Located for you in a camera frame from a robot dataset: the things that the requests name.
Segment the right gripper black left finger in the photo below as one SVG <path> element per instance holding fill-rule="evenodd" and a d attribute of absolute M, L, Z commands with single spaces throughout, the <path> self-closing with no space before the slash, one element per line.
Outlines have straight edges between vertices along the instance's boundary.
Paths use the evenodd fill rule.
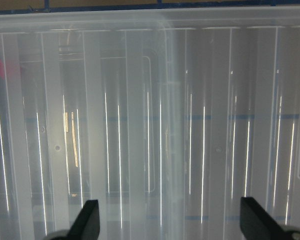
<path fill-rule="evenodd" d="M 97 240 L 100 235 L 99 202 L 87 200 L 66 235 L 67 240 Z"/>

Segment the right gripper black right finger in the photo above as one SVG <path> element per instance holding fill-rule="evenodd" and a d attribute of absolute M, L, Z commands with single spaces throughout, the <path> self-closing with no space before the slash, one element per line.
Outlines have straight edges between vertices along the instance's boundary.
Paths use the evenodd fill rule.
<path fill-rule="evenodd" d="M 253 197 L 240 198 L 240 230 L 247 240 L 289 240 L 290 236 Z"/>

